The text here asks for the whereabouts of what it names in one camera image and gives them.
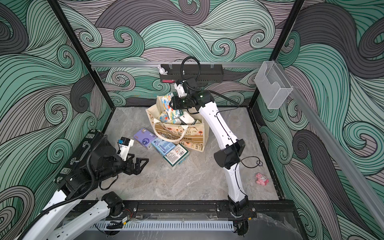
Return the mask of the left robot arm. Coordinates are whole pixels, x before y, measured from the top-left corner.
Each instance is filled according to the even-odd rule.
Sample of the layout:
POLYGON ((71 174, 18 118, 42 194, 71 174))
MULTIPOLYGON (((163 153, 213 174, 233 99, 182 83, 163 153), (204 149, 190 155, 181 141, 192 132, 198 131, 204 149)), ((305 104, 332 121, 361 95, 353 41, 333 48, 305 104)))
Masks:
POLYGON ((56 236, 60 240, 74 239, 101 219, 122 218, 114 221, 113 228, 122 228, 133 211, 127 209, 123 200, 109 188, 107 193, 85 213, 68 225, 57 230, 65 216, 93 190, 102 187, 102 182, 119 174, 139 175, 148 164, 148 158, 137 158, 129 152, 133 140, 121 138, 118 149, 101 132, 89 132, 76 148, 68 162, 55 178, 58 190, 49 203, 18 236, 20 240, 47 240, 56 236))

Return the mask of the green barcode tissue pack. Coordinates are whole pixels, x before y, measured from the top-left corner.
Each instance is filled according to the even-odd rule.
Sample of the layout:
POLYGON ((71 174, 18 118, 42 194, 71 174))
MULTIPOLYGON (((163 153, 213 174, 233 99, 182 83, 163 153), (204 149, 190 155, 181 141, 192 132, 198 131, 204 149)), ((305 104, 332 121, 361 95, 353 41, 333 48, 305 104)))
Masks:
POLYGON ((183 112, 183 115, 180 116, 179 119, 183 125, 196 125, 201 123, 200 120, 194 119, 188 112, 183 112))

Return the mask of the blue cartoon tissue pack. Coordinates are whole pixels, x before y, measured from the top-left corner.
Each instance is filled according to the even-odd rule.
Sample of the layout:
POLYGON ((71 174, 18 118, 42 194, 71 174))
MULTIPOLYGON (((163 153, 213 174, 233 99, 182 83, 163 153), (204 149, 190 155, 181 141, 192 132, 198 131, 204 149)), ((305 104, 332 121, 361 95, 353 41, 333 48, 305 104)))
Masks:
POLYGON ((180 111, 174 110, 170 105, 173 96, 173 93, 168 93, 167 95, 161 97, 162 105, 170 120, 177 119, 181 116, 180 111))

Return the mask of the purple tissue pack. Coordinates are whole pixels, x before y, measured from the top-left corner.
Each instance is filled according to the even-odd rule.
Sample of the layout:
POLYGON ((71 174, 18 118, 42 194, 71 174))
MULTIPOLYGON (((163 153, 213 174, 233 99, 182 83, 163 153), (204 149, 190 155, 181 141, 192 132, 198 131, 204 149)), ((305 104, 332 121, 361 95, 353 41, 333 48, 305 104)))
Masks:
POLYGON ((136 134, 134 134, 134 139, 147 150, 152 148, 152 142, 156 138, 157 136, 155 134, 145 128, 140 129, 136 134))

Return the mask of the green white tissue pack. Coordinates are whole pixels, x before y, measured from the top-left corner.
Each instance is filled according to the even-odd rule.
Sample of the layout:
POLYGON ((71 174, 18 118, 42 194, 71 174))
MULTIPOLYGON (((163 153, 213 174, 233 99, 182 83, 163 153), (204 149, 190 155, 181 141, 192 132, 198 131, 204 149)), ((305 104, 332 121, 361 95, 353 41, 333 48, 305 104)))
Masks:
POLYGON ((175 169, 190 155, 190 151, 183 145, 176 145, 171 151, 169 151, 163 159, 168 163, 170 168, 175 169))

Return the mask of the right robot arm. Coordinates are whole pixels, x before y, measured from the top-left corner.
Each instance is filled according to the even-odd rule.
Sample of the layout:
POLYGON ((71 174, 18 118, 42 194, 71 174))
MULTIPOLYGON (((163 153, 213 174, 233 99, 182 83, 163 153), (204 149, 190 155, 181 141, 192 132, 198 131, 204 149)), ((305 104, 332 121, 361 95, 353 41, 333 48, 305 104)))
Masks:
POLYGON ((239 139, 223 119, 214 99, 214 95, 218 93, 201 90, 194 78, 177 80, 175 89, 178 95, 172 97, 171 108, 174 110, 194 108, 208 123, 216 137, 220 150, 214 153, 214 159, 225 172, 229 189, 229 208, 233 216, 242 216, 249 204, 239 167, 240 156, 246 146, 245 141, 239 139))

